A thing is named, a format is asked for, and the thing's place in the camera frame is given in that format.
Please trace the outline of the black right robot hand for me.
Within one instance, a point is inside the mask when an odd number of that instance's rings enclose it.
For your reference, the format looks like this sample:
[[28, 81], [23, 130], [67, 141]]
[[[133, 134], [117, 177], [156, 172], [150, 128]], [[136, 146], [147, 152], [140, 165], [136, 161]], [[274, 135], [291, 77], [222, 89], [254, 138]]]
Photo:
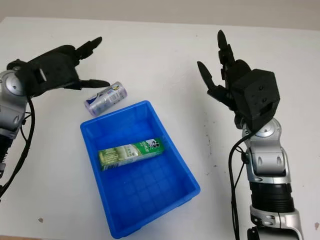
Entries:
[[222, 30], [217, 33], [217, 43], [219, 47], [218, 58], [222, 68], [220, 70], [221, 78], [225, 86], [216, 85], [208, 68], [201, 62], [197, 62], [200, 75], [207, 86], [207, 94], [217, 101], [227, 106], [235, 113], [234, 123], [238, 126], [241, 124], [243, 117], [241, 116], [236, 104], [236, 100], [232, 94], [232, 86], [241, 77], [251, 71], [249, 65], [241, 60], [234, 58], [232, 47], [227, 43], [226, 36]]

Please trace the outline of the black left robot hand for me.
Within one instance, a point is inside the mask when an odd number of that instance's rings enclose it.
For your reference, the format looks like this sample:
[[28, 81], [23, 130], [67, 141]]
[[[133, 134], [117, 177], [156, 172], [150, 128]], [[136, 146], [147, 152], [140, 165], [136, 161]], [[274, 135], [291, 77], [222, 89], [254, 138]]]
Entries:
[[47, 91], [59, 88], [81, 90], [110, 86], [105, 80], [81, 80], [76, 71], [80, 61], [90, 57], [102, 39], [101, 36], [97, 37], [78, 48], [61, 45], [28, 61], [19, 70], [19, 74], [25, 77], [26, 95], [38, 97]]

